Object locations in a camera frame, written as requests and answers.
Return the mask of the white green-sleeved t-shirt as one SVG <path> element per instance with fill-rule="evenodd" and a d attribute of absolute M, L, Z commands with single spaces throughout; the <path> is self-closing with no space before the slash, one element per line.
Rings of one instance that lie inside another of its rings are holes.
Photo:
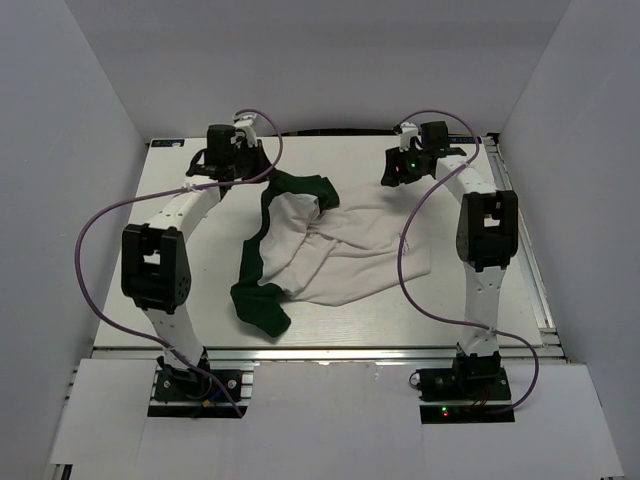
<path fill-rule="evenodd" d="M 402 232 L 416 202 L 408 187 L 339 191 L 321 175 L 276 172 L 230 289 L 237 318 L 277 338 L 291 325 L 286 301 L 338 307 L 428 275 L 428 233 Z"/>

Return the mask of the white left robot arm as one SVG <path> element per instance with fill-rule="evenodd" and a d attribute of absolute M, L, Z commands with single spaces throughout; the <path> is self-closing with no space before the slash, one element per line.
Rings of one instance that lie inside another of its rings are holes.
<path fill-rule="evenodd" d="M 186 191 L 171 196 L 154 217 L 129 224 L 122 233 L 121 288 L 163 341 L 161 367 L 177 376 L 177 387 L 199 399 L 211 387 L 206 351 L 191 323 L 186 301 L 192 275 L 186 244 L 196 227 L 239 180 L 260 177 L 271 167 L 253 128 L 242 114 L 231 125 L 208 127 L 206 146 L 186 172 Z"/>

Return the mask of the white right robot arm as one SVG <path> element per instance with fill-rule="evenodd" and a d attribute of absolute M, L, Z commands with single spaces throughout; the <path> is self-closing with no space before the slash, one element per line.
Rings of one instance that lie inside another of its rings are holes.
<path fill-rule="evenodd" d="M 466 281 L 465 328 L 457 345 L 451 374 L 453 390 L 472 399 L 484 391 L 488 377 L 498 373 L 499 298 L 506 269 L 518 249 L 518 197 L 499 190 L 452 147 L 444 121 L 394 127 L 399 145 L 385 153 L 381 184 L 398 187 L 425 176 L 442 183 L 460 205 L 455 246 Z"/>

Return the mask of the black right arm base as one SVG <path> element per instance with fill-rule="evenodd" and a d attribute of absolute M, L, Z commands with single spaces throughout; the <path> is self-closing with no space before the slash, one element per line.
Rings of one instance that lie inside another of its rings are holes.
<path fill-rule="evenodd" d="M 461 383 L 452 368 L 415 370 L 409 386 L 419 393 L 423 425 L 513 423 L 511 390 L 503 368 L 494 378 Z"/>

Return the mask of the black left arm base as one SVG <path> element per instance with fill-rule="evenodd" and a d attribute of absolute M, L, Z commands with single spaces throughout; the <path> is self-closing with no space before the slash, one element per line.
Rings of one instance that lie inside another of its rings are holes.
<path fill-rule="evenodd" d="M 181 370 L 167 365 L 163 356 L 156 359 L 157 367 L 153 381 L 147 416 L 150 418 L 183 419 L 239 419 L 238 410 L 245 414 L 248 409 L 248 371 L 234 368 L 212 369 L 205 362 L 199 367 L 212 373 L 226 389 L 210 377 L 193 370 Z"/>

